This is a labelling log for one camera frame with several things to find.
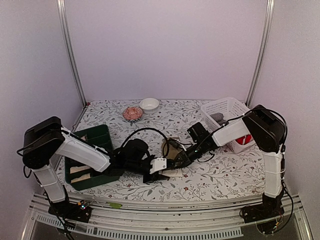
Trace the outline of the khaki tan underwear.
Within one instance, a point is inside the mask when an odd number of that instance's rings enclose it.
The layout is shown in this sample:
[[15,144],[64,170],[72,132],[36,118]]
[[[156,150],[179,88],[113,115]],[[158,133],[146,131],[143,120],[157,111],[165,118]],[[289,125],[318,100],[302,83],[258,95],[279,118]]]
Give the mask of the khaki tan underwear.
[[[162,148],[161,152],[167,151],[165,140],[162,141],[161,148]],[[182,150],[181,148],[176,149],[170,144],[167,158],[174,159],[181,150]],[[182,178],[183,177],[183,172],[182,172],[181,168],[173,169],[173,170],[162,170],[159,173],[161,175],[164,175],[164,176],[170,177],[170,178]]]

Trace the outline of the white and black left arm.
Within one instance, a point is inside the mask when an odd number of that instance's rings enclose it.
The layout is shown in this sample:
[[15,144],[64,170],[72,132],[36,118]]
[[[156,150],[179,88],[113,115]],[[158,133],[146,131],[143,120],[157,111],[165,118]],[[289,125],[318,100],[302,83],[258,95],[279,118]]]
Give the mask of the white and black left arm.
[[24,134],[23,148],[17,150],[23,164],[28,167],[49,202],[49,213],[63,220],[88,223],[92,208],[88,202],[71,203],[66,188],[52,168],[55,155],[72,159],[105,175],[121,175],[130,171],[143,175],[145,182],[162,178],[159,172],[169,167],[168,153],[162,157],[151,155],[148,145],[140,139],[126,139],[121,147],[108,151],[75,135],[52,116],[29,128]]

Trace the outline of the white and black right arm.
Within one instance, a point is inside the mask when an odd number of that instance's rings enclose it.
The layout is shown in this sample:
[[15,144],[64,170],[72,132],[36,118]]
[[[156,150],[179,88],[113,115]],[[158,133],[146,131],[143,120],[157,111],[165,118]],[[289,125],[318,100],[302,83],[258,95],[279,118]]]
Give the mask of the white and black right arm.
[[203,154],[250,135],[262,152],[265,189],[262,203],[243,207],[240,210],[240,216],[245,223],[251,223],[284,213],[281,200],[286,191],[284,154],[288,127],[280,114],[257,105],[246,113],[229,119],[213,132],[205,130],[200,122],[191,126],[187,132],[194,145],[178,153],[173,160],[173,166],[176,169],[187,167]]

